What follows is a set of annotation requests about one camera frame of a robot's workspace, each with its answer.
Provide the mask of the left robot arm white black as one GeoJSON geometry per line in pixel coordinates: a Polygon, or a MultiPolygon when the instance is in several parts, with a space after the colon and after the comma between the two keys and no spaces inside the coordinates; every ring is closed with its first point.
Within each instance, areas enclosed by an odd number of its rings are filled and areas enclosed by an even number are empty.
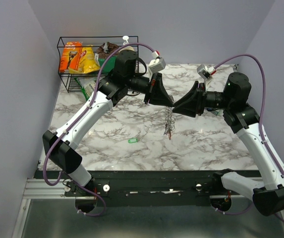
{"type": "Polygon", "coordinates": [[[96,88],[82,108],[62,127],[52,133],[43,134],[45,160],[54,162],[76,184],[76,190],[83,196],[93,190],[91,174],[83,167],[82,157],[75,151],[90,128],[106,112],[132,90],[144,94],[144,103],[173,107],[173,101],[166,92],[162,74],[166,63],[159,52],[152,52],[153,59],[146,66],[149,73],[137,73],[136,64],[141,61],[137,52],[121,50],[115,59],[114,68],[103,78],[97,78],[96,88]]]}

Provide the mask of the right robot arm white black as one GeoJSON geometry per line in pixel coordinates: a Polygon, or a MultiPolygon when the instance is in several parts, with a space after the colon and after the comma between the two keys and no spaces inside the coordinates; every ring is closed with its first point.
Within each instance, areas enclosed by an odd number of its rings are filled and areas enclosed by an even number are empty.
{"type": "Polygon", "coordinates": [[[222,109],[224,120],[248,149],[262,177],[261,182],[225,169],[214,173],[212,191],[232,190],[250,199],[264,216],[284,210],[284,164],[272,147],[260,117],[247,103],[251,84],[245,74],[228,76],[222,92],[207,91],[196,81],[190,91],[174,104],[173,113],[196,117],[208,109],[222,109]]]}

